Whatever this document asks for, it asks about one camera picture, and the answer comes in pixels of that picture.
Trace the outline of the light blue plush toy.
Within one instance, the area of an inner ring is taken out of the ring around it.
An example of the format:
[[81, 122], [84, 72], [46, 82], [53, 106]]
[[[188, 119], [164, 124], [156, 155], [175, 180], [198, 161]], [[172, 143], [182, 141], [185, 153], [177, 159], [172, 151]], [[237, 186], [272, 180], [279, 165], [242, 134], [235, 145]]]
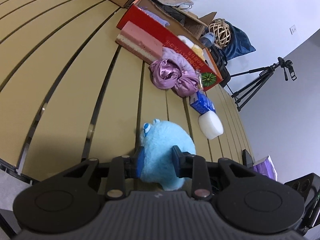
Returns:
[[182, 152], [196, 153], [190, 135], [178, 124], [154, 119], [140, 130], [140, 146], [144, 148], [144, 165], [140, 180], [157, 183], [165, 191], [180, 189], [185, 179], [176, 176], [172, 162], [172, 147]]

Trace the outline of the purple knitted cloth pouch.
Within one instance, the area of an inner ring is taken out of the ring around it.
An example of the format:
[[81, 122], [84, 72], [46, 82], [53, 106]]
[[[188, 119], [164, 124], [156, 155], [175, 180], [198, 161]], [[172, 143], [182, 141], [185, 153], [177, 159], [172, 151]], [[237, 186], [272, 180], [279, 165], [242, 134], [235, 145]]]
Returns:
[[156, 15], [155, 13], [146, 10], [142, 7], [140, 7], [140, 9], [145, 12], [148, 16], [150, 16], [151, 18], [153, 18], [155, 21], [157, 21], [158, 23], [160, 23], [161, 25], [163, 25], [164, 27], [168, 27], [170, 25], [170, 23], [167, 20], [164, 20], [163, 18], [159, 17], [158, 15]]

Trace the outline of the blue tissue pack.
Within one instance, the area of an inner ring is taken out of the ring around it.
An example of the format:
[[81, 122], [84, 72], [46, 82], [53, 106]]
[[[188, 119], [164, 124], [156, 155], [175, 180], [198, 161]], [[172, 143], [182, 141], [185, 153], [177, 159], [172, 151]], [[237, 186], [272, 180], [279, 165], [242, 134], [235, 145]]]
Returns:
[[216, 112], [213, 102], [200, 90], [189, 96], [189, 104], [200, 115], [208, 111]]

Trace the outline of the dark blue cloth bag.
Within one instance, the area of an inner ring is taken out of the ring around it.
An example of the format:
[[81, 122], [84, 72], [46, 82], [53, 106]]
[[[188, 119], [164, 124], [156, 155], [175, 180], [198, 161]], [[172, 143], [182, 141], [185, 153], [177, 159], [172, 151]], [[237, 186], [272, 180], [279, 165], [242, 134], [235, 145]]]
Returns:
[[233, 26], [228, 21], [225, 21], [225, 23], [229, 25], [231, 33], [231, 40], [229, 44], [225, 48], [219, 50], [220, 56], [225, 63], [236, 57], [244, 56], [256, 51], [244, 31]]

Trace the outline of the red orange cardboard tray box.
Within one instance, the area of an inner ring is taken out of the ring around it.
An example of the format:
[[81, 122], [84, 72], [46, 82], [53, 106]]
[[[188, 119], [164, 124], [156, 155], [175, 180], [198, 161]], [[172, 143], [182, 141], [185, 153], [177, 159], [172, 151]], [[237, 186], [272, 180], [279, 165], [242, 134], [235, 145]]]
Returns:
[[[170, 25], [168, 27], [164, 27], [143, 12], [140, 7], [155, 13], [164, 20], [167, 20]], [[193, 68], [199, 69], [202, 75], [205, 91], [208, 91], [222, 81], [222, 76], [208, 48], [202, 45], [192, 33], [180, 24], [180, 22], [172, 18], [151, 0], [135, 0], [118, 22], [117, 28], [122, 29], [129, 21], [159, 40], [163, 46], [171, 48], [184, 56]], [[178, 35], [183, 35], [189, 38], [192, 42], [201, 47], [205, 61], [199, 58], [186, 44], [184, 44], [178, 38]]]

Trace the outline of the large brown cardboard box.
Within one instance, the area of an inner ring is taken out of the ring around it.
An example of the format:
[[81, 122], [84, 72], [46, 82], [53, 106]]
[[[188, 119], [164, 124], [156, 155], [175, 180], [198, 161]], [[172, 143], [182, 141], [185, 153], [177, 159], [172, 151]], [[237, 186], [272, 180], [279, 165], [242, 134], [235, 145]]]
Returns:
[[214, 20], [217, 12], [210, 12], [201, 18], [193, 14], [187, 9], [178, 9], [176, 7], [170, 7], [167, 5], [160, 5], [167, 14], [172, 18], [180, 22], [194, 37], [200, 38], [204, 31], [209, 28], [209, 25]]

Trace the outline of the black smartphone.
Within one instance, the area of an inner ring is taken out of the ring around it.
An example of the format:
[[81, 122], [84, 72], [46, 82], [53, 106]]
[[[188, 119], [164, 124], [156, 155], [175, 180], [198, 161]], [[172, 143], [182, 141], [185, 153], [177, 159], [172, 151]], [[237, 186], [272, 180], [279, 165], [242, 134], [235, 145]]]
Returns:
[[248, 150], [242, 150], [242, 164], [247, 168], [252, 168], [254, 166], [254, 160]]

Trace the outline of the pink brick sponge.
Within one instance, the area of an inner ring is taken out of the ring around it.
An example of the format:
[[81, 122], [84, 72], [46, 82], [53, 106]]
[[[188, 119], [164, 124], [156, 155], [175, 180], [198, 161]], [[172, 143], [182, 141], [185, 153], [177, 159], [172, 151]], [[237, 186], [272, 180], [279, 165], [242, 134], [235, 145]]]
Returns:
[[116, 42], [148, 64], [162, 58], [163, 44], [130, 21], [121, 29]]

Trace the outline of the purple tissue pack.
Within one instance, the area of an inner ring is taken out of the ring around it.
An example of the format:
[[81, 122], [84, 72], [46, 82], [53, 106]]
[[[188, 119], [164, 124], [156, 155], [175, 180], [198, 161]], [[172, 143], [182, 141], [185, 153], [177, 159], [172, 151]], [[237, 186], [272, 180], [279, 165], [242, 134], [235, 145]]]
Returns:
[[275, 181], [278, 180], [278, 174], [269, 155], [263, 157], [263, 159], [260, 159], [259, 161], [256, 161], [253, 165], [253, 170], [264, 176], [267, 176], [270, 179], [273, 179]]

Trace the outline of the pink satin scrunchie cloth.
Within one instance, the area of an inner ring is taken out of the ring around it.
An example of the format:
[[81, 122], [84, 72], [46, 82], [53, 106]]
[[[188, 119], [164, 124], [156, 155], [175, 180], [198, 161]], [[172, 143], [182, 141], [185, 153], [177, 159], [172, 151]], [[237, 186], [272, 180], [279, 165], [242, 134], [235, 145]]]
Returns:
[[185, 68], [181, 63], [171, 59], [157, 60], [149, 66], [149, 70], [152, 83], [159, 89], [171, 89], [182, 98], [199, 90], [199, 77], [195, 70]]

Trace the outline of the blue cap water bottle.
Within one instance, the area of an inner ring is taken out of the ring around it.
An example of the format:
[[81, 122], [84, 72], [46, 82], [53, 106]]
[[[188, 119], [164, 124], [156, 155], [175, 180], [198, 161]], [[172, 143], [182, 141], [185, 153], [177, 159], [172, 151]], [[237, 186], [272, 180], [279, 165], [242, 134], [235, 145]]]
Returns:
[[206, 47], [210, 48], [215, 42], [215, 34], [208, 32], [200, 37], [200, 42]]

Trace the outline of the small snack packet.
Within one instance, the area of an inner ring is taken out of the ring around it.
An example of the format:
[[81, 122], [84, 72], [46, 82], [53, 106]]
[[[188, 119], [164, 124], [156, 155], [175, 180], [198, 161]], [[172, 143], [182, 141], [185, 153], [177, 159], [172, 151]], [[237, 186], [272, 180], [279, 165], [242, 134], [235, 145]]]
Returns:
[[201, 72], [199, 69], [196, 69], [195, 70], [195, 74], [197, 75], [198, 77], [198, 90], [201, 90], [203, 91], [203, 82], [202, 82], [202, 75], [201, 75]]

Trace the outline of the white and yellow plush cat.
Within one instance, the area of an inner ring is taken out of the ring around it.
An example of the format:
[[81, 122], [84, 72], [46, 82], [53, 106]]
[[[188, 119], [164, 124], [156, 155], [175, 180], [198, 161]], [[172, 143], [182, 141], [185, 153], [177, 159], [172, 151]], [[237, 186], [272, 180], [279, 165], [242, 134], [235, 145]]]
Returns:
[[199, 58], [201, 58], [203, 61], [205, 61], [204, 58], [204, 53], [201, 47], [196, 45], [194, 42], [192, 42], [189, 38], [183, 36], [183, 35], [178, 35], [178, 38], [186, 44]]

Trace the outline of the lilac fluffy headband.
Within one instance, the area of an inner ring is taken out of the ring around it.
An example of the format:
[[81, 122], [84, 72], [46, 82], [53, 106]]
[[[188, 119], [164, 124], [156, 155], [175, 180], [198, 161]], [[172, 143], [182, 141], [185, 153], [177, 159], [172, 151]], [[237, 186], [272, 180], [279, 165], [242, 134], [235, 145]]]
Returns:
[[195, 73], [194, 68], [191, 66], [191, 64], [185, 59], [184, 56], [177, 53], [171, 48], [163, 47], [162, 48], [162, 59], [170, 59], [171, 61], [174, 61], [175, 64], [177, 64], [182, 70]]

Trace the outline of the black suitcase bag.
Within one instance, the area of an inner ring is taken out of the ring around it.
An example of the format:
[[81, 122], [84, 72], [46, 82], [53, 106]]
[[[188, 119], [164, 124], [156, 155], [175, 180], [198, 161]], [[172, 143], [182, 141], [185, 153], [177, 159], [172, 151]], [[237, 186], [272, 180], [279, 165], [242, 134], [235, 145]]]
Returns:
[[216, 46], [211, 46], [209, 48], [210, 54], [212, 58], [214, 59], [217, 68], [222, 76], [222, 81], [220, 82], [220, 86], [224, 88], [227, 83], [231, 80], [230, 73], [227, 69], [227, 60], [223, 53], [219, 49], [216, 48]]

